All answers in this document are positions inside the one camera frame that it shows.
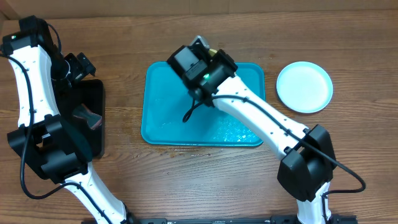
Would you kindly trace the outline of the light blue plate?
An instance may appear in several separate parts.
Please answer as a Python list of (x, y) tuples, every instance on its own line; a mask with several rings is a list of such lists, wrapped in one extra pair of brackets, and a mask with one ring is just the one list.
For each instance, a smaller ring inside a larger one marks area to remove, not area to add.
[(329, 74), (312, 62), (294, 62), (281, 70), (276, 92), (283, 104), (299, 113), (317, 113), (330, 103), (333, 83)]

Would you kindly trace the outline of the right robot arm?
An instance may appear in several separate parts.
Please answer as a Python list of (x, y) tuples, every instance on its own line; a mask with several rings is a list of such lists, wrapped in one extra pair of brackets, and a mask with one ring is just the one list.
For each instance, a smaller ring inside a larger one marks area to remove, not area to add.
[(297, 200), (300, 223), (331, 223), (326, 191), (336, 166), (325, 128), (309, 129), (254, 94), (223, 50), (195, 42), (181, 46), (167, 63), (189, 90), (193, 108), (207, 105), (224, 111), (270, 147), (280, 161), (277, 180)]

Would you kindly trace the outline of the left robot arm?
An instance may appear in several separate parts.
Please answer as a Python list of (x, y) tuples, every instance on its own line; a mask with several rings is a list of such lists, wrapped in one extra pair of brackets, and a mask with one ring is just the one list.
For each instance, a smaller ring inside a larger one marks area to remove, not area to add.
[(29, 167), (57, 190), (69, 190), (94, 223), (135, 223), (93, 166), (104, 154), (105, 132), (105, 92), (95, 66), (84, 54), (64, 55), (55, 28), (35, 16), (3, 37), (1, 56), (17, 83), (18, 128), (7, 140), (21, 170)]

